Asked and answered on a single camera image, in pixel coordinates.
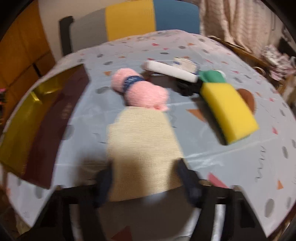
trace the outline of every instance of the pink yarn ball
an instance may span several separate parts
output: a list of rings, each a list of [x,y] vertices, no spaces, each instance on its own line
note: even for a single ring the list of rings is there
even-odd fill
[[[132,69],[119,69],[112,76],[111,87],[123,92],[124,81],[129,76],[141,76]],[[138,81],[134,83],[125,93],[125,98],[131,106],[144,107],[160,111],[168,110],[166,102],[168,100],[168,91],[158,85],[148,81]]]

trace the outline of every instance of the patterned tablecloth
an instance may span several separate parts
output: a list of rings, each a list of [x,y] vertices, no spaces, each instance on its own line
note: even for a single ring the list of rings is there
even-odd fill
[[[253,93],[260,130],[225,146],[198,95],[181,96],[175,91],[175,81],[166,76],[153,80],[169,91],[167,115],[191,169],[218,185],[242,186],[269,235],[296,199],[294,116],[273,86],[231,51],[214,40],[179,30],[128,37],[80,50],[61,59],[32,87],[81,63],[90,77],[60,144],[52,189],[55,185],[85,183],[104,168],[106,127],[125,107],[122,96],[110,89],[111,75],[126,67],[141,72],[141,64],[147,59],[170,63],[174,57],[192,59],[201,70],[222,70],[228,83]],[[9,199],[29,225],[34,224],[51,192],[8,175]],[[191,235],[199,210],[192,208],[183,189],[177,188],[145,198],[109,202],[99,213],[108,240],[173,240]]]

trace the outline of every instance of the sponge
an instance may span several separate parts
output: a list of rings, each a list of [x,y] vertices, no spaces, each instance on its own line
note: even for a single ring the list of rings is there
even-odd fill
[[[242,97],[228,83],[203,83],[200,94],[208,103],[228,144],[259,129]]]

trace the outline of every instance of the beige wall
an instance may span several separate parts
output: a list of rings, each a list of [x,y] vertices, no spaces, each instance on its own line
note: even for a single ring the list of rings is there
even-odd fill
[[[59,38],[61,18],[73,16],[77,19],[90,12],[121,2],[124,0],[39,0],[41,21],[55,60],[58,61],[62,57]]]

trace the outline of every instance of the beige textured fabric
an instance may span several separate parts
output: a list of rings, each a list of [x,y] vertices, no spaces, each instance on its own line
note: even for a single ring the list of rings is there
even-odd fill
[[[260,0],[185,0],[200,8],[200,32],[237,44],[260,56],[278,45],[283,23]]]
[[[108,127],[107,155],[113,162],[110,201],[160,193],[181,186],[175,160],[183,157],[161,111],[127,107]]]

